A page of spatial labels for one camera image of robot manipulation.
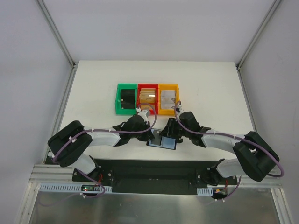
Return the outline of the black VIP card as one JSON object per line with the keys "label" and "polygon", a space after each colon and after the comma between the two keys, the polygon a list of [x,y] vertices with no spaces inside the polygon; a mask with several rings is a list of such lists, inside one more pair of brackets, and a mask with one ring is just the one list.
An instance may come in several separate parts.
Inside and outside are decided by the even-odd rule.
{"label": "black VIP card", "polygon": [[160,147],[162,144],[162,136],[160,136],[161,130],[152,129],[152,133],[154,135],[154,139],[149,141],[149,146]]}

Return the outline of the black card holder wallet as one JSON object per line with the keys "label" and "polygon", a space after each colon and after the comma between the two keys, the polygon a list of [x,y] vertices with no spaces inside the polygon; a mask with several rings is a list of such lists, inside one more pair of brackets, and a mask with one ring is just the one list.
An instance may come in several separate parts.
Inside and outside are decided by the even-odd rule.
{"label": "black card holder wallet", "polygon": [[164,149],[169,149],[169,150],[175,150],[177,146],[177,140],[172,139],[172,138],[167,138],[167,137],[162,137],[162,144],[158,148],[164,148]]}

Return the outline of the gold VIP card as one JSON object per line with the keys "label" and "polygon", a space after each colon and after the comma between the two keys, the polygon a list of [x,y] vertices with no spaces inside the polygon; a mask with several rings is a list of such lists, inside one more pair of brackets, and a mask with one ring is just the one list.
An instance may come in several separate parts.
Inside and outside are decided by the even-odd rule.
{"label": "gold VIP card", "polygon": [[152,104],[142,104],[141,106],[140,106],[140,108],[142,109],[142,110],[154,110],[155,109],[155,105],[152,105]]}

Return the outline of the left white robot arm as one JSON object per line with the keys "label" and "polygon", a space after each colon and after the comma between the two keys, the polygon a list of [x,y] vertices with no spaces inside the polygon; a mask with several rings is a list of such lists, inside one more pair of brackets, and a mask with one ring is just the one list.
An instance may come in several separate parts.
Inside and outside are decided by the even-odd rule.
{"label": "left white robot arm", "polygon": [[86,129],[75,120],[53,135],[47,145],[54,154],[53,163],[63,168],[72,166],[79,169],[86,180],[93,182],[98,178],[99,171],[94,160],[84,153],[88,147],[120,147],[131,139],[147,142],[155,138],[152,127],[147,116],[139,114],[109,129]]}

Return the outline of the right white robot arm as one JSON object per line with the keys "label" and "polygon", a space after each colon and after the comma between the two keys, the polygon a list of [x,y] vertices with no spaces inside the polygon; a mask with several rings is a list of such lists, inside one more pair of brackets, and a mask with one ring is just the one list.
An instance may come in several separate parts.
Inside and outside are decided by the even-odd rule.
{"label": "right white robot arm", "polygon": [[220,159],[203,171],[201,179],[209,185],[216,186],[228,177],[242,175],[261,182],[266,176],[276,176],[272,173],[275,167],[280,169],[278,177],[285,174],[279,163],[280,158],[258,133],[220,133],[201,126],[192,112],[183,112],[176,118],[169,118],[160,136],[175,139],[178,143],[186,137],[196,146],[216,148],[235,154],[235,159]]}

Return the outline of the gold cards stack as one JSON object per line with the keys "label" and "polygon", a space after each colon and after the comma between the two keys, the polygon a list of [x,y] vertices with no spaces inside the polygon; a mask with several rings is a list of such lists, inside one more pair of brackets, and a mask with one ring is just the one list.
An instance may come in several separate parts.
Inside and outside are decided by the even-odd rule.
{"label": "gold cards stack", "polygon": [[156,101],[155,88],[141,88],[140,89],[140,102],[153,104]]}

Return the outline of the silver VIP cards stack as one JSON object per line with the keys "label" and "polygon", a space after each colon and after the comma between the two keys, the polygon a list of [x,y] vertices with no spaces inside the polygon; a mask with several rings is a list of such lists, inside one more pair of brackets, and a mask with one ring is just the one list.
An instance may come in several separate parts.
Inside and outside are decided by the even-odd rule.
{"label": "silver VIP cards stack", "polygon": [[160,107],[162,110],[172,110],[175,106],[176,91],[175,90],[161,90]]}

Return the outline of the green plastic bin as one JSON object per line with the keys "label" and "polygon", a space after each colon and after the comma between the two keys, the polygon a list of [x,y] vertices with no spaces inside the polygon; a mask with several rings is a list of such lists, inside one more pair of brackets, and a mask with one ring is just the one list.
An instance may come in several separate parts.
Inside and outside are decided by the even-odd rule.
{"label": "green plastic bin", "polygon": [[136,114],[138,84],[118,83],[115,98],[115,113]]}

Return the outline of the black wallets in green bin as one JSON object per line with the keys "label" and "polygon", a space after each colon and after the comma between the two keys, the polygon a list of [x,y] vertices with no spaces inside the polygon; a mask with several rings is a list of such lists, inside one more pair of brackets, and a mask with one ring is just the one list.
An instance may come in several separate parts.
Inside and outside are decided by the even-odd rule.
{"label": "black wallets in green bin", "polygon": [[121,109],[135,108],[135,89],[121,89]]}

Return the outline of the yellow plastic bin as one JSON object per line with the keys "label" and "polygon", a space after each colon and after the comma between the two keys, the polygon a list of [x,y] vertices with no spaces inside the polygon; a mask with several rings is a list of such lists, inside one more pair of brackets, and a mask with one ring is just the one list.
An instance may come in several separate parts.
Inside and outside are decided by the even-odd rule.
{"label": "yellow plastic bin", "polygon": [[158,84],[158,114],[174,116],[174,107],[179,101],[178,84]]}

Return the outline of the red plastic bin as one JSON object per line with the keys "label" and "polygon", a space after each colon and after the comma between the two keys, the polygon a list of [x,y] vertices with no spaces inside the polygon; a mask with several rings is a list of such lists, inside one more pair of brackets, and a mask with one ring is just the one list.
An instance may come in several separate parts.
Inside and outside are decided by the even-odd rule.
{"label": "red plastic bin", "polygon": [[149,109],[151,114],[158,114],[158,84],[138,84],[137,89],[137,103],[148,103],[148,105],[141,105],[141,109]]}

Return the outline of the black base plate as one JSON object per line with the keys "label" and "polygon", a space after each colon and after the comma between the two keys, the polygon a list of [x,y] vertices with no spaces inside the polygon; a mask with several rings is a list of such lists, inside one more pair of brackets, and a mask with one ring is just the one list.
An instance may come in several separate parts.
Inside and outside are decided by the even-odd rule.
{"label": "black base plate", "polygon": [[90,177],[114,193],[196,195],[206,188],[202,175],[214,161],[146,161],[96,159]]}

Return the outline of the right aluminium frame post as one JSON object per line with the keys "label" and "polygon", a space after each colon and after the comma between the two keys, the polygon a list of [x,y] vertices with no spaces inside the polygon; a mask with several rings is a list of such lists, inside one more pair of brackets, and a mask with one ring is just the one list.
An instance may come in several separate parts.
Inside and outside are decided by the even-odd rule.
{"label": "right aluminium frame post", "polygon": [[263,31],[266,29],[268,23],[273,18],[274,14],[276,13],[277,9],[281,5],[283,0],[274,0],[272,4],[270,5],[268,11],[266,12],[265,16],[263,17],[260,25],[258,26],[257,30],[255,31],[253,37],[251,38],[248,46],[246,47],[244,53],[242,54],[240,60],[238,63],[236,63],[236,69],[240,70],[240,68],[245,63],[247,57],[253,50],[254,46],[256,45],[257,41],[259,40],[260,36],[262,35]]}

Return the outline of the aluminium frame post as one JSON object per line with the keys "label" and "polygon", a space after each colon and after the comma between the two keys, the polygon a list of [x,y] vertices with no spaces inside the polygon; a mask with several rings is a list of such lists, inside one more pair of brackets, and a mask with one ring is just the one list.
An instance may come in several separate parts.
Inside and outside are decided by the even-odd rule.
{"label": "aluminium frame post", "polygon": [[46,23],[48,24],[49,28],[50,28],[50,31],[52,33],[52,35],[54,36],[58,46],[60,47],[63,55],[65,56],[68,64],[74,68],[76,66],[76,62],[74,61],[73,57],[71,56],[52,16],[51,16],[51,13],[49,11],[49,9],[47,8],[45,2],[43,0],[35,0],[37,6],[39,7]]}
{"label": "aluminium frame post", "polygon": [[259,40],[260,36],[262,35],[263,31],[266,29],[268,23],[273,18],[274,14],[276,13],[277,9],[281,5],[283,0],[274,0],[272,4],[270,5],[268,11],[266,12],[265,16],[263,17],[260,25],[258,26],[257,30],[255,31],[253,37],[251,38],[248,46],[246,47],[244,53],[242,54],[240,60],[238,63],[236,63],[236,69],[240,70],[240,68],[245,63],[247,57],[253,50],[254,46],[256,45],[257,41]]}

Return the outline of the left aluminium frame post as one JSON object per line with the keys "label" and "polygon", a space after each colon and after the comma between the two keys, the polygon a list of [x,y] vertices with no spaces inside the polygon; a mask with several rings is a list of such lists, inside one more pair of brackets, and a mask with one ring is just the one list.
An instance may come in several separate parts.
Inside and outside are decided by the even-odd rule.
{"label": "left aluminium frame post", "polygon": [[58,46],[60,47],[63,55],[65,56],[68,64],[74,68],[76,66],[76,62],[74,61],[73,57],[71,56],[52,16],[51,16],[51,13],[49,11],[49,9],[47,8],[45,2],[43,0],[35,0],[37,6],[39,7],[46,23],[48,24],[49,28],[50,28],[50,31],[52,33],[52,35],[54,36]]}

